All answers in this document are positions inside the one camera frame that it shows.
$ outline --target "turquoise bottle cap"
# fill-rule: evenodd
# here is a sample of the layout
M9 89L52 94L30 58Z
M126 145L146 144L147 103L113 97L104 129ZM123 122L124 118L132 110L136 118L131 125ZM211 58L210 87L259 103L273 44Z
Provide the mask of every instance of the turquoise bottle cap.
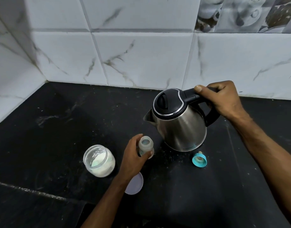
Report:
M207 165L207 158L202 153L196 153L192 159L192 162L195 166L205 167Z

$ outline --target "person's left hand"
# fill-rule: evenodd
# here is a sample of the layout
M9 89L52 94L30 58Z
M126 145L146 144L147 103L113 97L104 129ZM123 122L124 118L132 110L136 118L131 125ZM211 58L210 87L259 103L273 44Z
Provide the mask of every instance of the person's left hand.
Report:
M123 179L130 181L135 175L137 175L147 159L152 155L153 151L148 151L142 157L139 157L136 151L140 138L143 134L137 134L132 137L122 158L121 166L118 175Z

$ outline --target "kettle spout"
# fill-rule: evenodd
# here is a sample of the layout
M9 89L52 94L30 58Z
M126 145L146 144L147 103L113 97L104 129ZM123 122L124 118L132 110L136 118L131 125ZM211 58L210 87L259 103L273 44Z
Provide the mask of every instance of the kettle spout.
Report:
M157 127L157 123L153 119L152 109L150 109L147 114L143 117L143 120L151 123L153 126Z

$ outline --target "forearm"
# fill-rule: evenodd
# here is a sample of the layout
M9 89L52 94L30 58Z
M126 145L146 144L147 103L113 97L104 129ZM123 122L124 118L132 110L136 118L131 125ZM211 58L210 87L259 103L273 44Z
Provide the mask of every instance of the forearm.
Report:
M117 175L81 228L110 228L129 181Z
M246 113L231 122L257 161L278 203L291 214L291 155L274 142Z

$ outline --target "backsplash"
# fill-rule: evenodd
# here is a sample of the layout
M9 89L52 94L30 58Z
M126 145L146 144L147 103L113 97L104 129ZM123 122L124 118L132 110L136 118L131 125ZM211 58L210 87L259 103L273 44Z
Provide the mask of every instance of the backsplash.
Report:
M291 99L291 0L0 0L0 122L47 80Z

